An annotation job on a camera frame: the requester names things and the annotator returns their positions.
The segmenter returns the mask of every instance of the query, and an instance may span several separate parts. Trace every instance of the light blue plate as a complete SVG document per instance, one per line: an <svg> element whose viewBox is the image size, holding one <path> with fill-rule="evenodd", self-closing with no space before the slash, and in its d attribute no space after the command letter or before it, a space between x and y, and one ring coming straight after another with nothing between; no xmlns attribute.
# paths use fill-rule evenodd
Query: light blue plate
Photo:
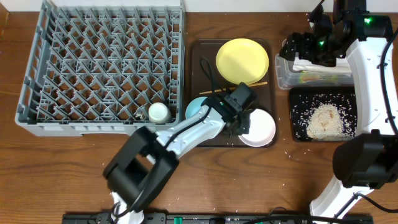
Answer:
<svg viewBox="0 0 398 224"><path fill-rule="evenodd" d="M195 113L199 112L201 104L206 98L207 97L202 96L192 100L191 103L189 103L189 105L187 106L187 110L185 110L185 119L188 119L195 115Z"/></svg>

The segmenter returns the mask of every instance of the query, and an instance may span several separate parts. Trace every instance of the plastic box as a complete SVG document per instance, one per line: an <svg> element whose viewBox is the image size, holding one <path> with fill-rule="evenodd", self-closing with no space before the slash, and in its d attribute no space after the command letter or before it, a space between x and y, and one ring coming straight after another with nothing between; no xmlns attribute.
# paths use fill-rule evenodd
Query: plastic box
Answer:
<svg viewBox="0 0 398 224"><path fill-rule="evenodd" d="M293 70L293 62L275 56L276 77L279 88L289 90L298 86L341 86L354 85L352 74L333 74L320 72L298 72Z"/></svg>
<svg viewBox="0 0 398 224"><path fill-rule="evenodd" d="M167 7L60 7L44 1L16 123L36 136L131 135L182 119L185 11ZM172 121L149 121L163 102Z"/></svg>

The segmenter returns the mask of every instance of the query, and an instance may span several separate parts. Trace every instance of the chopstick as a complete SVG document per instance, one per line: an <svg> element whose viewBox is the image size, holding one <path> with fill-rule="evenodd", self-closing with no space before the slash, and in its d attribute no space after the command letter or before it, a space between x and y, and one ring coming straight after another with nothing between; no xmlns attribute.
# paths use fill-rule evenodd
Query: chopstick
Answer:
<svg viewBox="0 0 398 224"><path fill-rule="evenodd" d="M253 83L253 84L249 84L248 87L266 85L266 84L268 84L268 83L267 82ZM234 89L236 89L236 87L231 87L229 89L230 90L234 90ZM208 94L208 93L211 93L211 90L210 91L206 91L206 92L201 92L201 93L199 93L199 95Z"/></svg>

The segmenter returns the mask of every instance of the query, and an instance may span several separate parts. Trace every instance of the wooden tabletop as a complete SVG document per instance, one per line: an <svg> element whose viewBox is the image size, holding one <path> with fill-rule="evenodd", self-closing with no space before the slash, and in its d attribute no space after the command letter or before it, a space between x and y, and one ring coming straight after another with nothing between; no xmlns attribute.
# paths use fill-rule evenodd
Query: wooden tabletop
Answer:
<svg viewBox="0 0 398 224"><path fill-rule="evenodd" d="M60 223L65 212L111 208L101 174L128 138L115 134L38 138L15 124L38 15L10 13L0 40L0 223ZM397 27L398 14L391 18ZM244 37L267 40L274 57L290 33L304 31L309 31L304 13L188 13L186 52L197 39ZM185 66L187 75L188 54ZM394 71L397 75L398 63ZM191 150L150 207L171 213L260 214L276 206L307 212L333 176L331 158L340 143L295 142L288 91L274 85L280 133L272 147ZM370 196L398 208L397 186L386 184ZM351 212L370 213L377 224L398 222L397 215L364 200Z"/></svg>

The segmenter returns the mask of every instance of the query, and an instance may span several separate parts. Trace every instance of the yellow plate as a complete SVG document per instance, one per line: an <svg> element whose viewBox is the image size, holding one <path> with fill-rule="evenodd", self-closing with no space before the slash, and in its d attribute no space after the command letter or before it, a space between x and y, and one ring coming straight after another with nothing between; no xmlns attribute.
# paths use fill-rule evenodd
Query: yellow plate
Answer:
<svg viewBox="0 0 398 224"><path fill-rule="evenodd" d="M257 42L234 39L225 43L216 57L217 69L229 82L252 84L268 71L267 52Z"/></svg>

